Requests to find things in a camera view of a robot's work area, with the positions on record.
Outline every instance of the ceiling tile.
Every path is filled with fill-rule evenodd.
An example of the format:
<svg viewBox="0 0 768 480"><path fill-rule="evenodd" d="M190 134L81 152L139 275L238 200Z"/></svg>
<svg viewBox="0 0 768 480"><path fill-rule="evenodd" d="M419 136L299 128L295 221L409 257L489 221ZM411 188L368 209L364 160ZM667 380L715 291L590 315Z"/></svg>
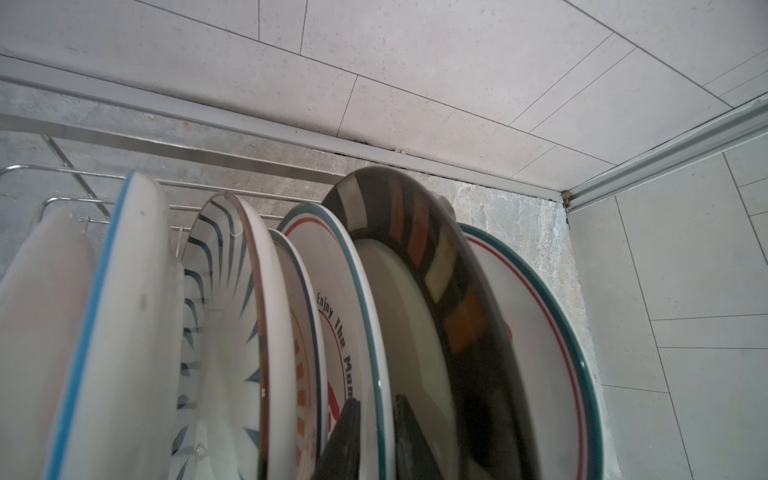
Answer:
<svg viewBox="0 0 768 480"><path fill-rule="evenodd" d="M768 71L757 75L752 80L739 85L733 90L722 94L720 98L728 102L728 105L732 107L738 107L745 104L753 98L757 98L760 95L768 91Z"/></svg>
<svg viewBox="0 0 768 480"><path fill-rule="evenodd" d="M620 164L728 110L638 48L532 133Z"/></svg>
<svg viewBox="0 0 768 480"><path fill-rule="evenodd" d="M139 2L9 0L0 51L335 134L355 75Z"/></svg>
<svg viewBox="0 0 768 480"><path fill-rule="evenodd" d="M359 77L339 136L510 177L553 144Z"/></svg>
<svg viewBox="0 0 768 480"><path fill-rule="evenodd" d="M573 67L558 83L547 90L533 105L528 107L510 126L531 131L555 111L565 105L578 92L584 90L595 78L616 65L634 45L621 36L611 34L587 57Z"/></svg>
<svg viewBox="0 0 768 480"><path fill-rule="evenodd" d="M570 148L555 145L512 178L552 190L570 190L613 165Z"/></svg>
<svg viewBox="0 0 768 480"><path fill-rule="evenodd" d="M257 3L237 0L141 0L239 35L259 38Z"/></svg>
<svg viewBox="0 0 768 480"><path fill-rule="evenodd" d="M570 0L699 85L768 48L765 0Z"/></svg>
<svg viewBox="0 0 768 480"><path fill-rule="evenodd" d="M561 0L312 0L302 55L509 124L609 34Z"/></svg>
<svg viewBox="0 0 768 480"><path fill-rule="evenodd" d="M252 3L249 0L238 0ZM259 41L301 52L307 0L258 0Z"/></svg>
<svg viewBox="0 0 768 480"><path fill-rule="evenodd" d="M733 70L715 78L710 83L704 85L704 88L719 97L766 71L768 71L768 50L755 55Z"/></svg>

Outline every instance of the dish rack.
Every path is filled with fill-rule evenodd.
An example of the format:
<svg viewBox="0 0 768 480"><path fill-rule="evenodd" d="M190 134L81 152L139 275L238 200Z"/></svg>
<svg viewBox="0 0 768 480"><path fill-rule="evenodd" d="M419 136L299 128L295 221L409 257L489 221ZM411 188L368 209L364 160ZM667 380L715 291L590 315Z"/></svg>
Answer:
<svg viewBox="0 0 768 480"><path fill-rule="evenodd" d="M125 151L154 154L162 157L175 158L178 160L197 161L209 165L234 168L236 170L248 171L250 173L269 174L291 180L304 180L318 184L333 185L338 180L345 177L342 174L336 174L324 170L316 170L307 167L294 165L278 164L272 161L265 161L250 157L241 157L233 154L226 154L218 151L209 151L201 148L188 147L171 142L156 141L149 138L135 137L127 134L117 134L114 132L99 131L94 128L74 126L64 123L52 123L47 121L32 120L29 118L16 117L9 114L0 114L0 131L15 131L26 134L36 134L48 146L50 151L60 161L61 166L55 167L43 164L19 163L11 164L0 168L0 185L7 182L12 174L19 172L35 173L56 173L60 175L71 176L82 189L82 195L44 195L46 197L38 204L32 214L30 230L34 229L43 219L46 210L53 204L92 204L98 208L102 217L93 217L86 215L78 217L83 223L83 232L88 230L92 224L107 225L110 223L111 213L107 206L113 205L114 198L99 197L91 185L88 178L106 178L111 180L123 181L127 175L117 174L108 171L94 171L76 168L64 151L59 147L55 138L61 138L71 141L80 141L93 145L109 146L120 148ZM287 195L272 194L255 190L244 190L231 187L216 185L199 184L181 180L169 180L164 178L154 178L160 185L165 187L178 187L189 190L201 190L217 193L227 192L240 195L242 197L262 198L275 200L287 204L300 204L304 202L320 204L318 200L302 197L291 197ZM171 204L170 210L186 211L198 213L202 207L194 205ZM283 219L282 215L261 214L264 220ZM191 231L191 227L183 224L171 224L169 228L177 232L175 239L175 255L181 255L181 247L184 244L184 234ZM396 415L401 417L402 422L416 423L415 416L408 406L396 409ZM333 435L328 439L323 454L317 459L316 470L313 479L338 478L349 479L357 478L357 462L359 461L359 442L360 442L360 404L354 399L348 401L336 423ZM404 449L396 449L396 463L398 465L397 478L406 480L411 478L421 478L425 473L430 478L440 478L438 467L434 463L429 453L429 447L426 440L421 436L421 432L414 434L402 429L400 433L401 441L406 443L411 452L416 455L404 456Z"/></svg>

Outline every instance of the black plate with colorful pattern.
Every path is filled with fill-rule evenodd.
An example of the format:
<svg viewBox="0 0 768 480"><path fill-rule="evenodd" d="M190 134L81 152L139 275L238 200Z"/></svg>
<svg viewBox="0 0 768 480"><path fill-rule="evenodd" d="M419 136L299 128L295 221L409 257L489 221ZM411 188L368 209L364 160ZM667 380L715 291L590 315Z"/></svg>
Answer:
<svg viewBox="0 0 768 480"><path fill-rule="evenodd" d="M417 180L387 167L367 167L344 177L326 195L323 206L341 220L356 243L379 311L392 394L409 398L415 392L409 401L443 478L477 478L479 469L490 478L540 478L528 405L504 320L452 215ZM367 263L364 250L371 251L371 246L378 253L368 255L375 261ZM395 263L402 263L418 287L422 299L413 308L409 306L412 298L393 298L413 297L404 286L411 279L390 274L401 269ZM394 280L381 282L389 285L389 296L377 295L376 283L388 276ZM407 324L410 332L387 332L388 318L396 322L396 312L411 316L421 305L431 317L426 323L418 318L409 319L410 323L400 320L398 328ZM439 362L424 357L423 351L432 348L431 339L439 344L436 351L442 352ZM421 383L410 379L407 386L397 387L402 372L397 364L403 365L410 341L418 350L412 356L418 364L411 368L417 373L406 376ZM429 385L444 375L437 371L438 363L447 369L443 390ZM450 398L438 398L440 392ZM435 408L424 409L431 401ZM434 415L445 405L451 406L450 415ZM429 424L440 419L455 424ZM430 431L450 431L455 436L448 454L439 436L429 438ZM451 460L453 454L458 458Z"/></svg>

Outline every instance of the striped plate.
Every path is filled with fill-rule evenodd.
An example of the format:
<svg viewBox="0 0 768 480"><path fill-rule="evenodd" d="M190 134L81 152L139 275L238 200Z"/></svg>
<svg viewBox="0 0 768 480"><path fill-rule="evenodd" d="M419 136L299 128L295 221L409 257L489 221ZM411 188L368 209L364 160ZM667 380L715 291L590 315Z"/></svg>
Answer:
<svg viewBox="0 0 768 480"><path fill-rule="evenodd" d="M243 199L211 198L182 256L184 337L169 478L293 478L296 373L283 274Z"/></svg>

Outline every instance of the white plate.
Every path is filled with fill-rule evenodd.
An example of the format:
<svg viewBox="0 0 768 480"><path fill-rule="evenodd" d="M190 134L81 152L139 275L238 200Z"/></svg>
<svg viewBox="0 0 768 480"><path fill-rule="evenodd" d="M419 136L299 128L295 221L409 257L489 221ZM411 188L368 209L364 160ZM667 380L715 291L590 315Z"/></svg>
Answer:
<svg viewBox="0 0 768 480"><path fill-rule="evenodd" d="M389 374L376 307L344 226L316 204L294 207L279 230L301 255L323 325L330 431L349 397L361 403L360 477L395 478Z"/></svg>
<svg viewBox="0 0 768 480"><path fill-rule="evenodd" d="M270 230L283 268L296 356L296 478L309 480L323 451L328 429L326 349L315 290L299 252L288 238Z"/></svg>
<svg viewBox="0 0 768 480"><path fill-rule="evenodd" d="M296 370L269 232L244 200L203 207L182 256L184 334L169 478L293 478Z"/></svg>
<svg viewBox="0 0 768 480"><path fill-rule="evenodd" d="M180 348L168 316L173 267L160 186L131 172L104 237L45 478L159 478Z"/></svg>
<svg viewBox="0 0 768 480"><path fill-rule="evenodd" d="M0 478L39 478L94 273L64 208L30 233L0 283Z"/></svg>
<svg viewBox="0 0 768 480"><path fill-rule="evenodd" d="M512 249L480 229L461 227L518 356L542 478L602 478L601 424L592 377L562 308Z"/></svg>

